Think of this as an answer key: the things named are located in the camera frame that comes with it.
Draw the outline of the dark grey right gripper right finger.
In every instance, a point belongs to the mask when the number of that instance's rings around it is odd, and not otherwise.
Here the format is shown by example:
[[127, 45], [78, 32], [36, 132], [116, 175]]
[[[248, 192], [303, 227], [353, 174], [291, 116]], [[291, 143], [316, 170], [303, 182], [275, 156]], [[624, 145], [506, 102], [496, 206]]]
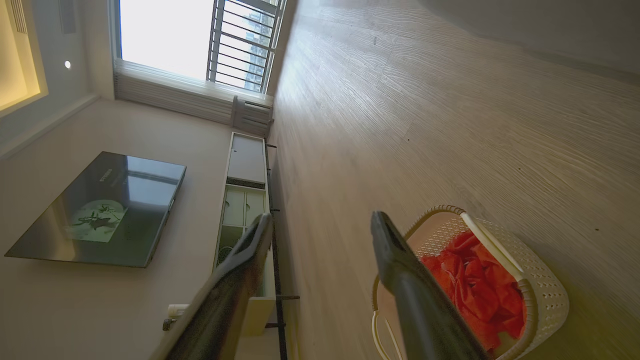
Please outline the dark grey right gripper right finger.
[[487, 360], [489, 354], [388, 214], [373, 212], [378, 278], [393, 296], [406, 360]]

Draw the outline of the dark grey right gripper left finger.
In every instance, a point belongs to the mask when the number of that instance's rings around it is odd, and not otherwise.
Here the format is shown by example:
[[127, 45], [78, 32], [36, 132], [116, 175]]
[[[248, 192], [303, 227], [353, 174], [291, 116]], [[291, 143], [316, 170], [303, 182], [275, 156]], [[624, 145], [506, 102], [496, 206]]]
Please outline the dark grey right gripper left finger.
[[265, 274], [272, 243], [273, 218], [256, 217], [192, 299], [153, 360], [233, 360], [249, 300]]

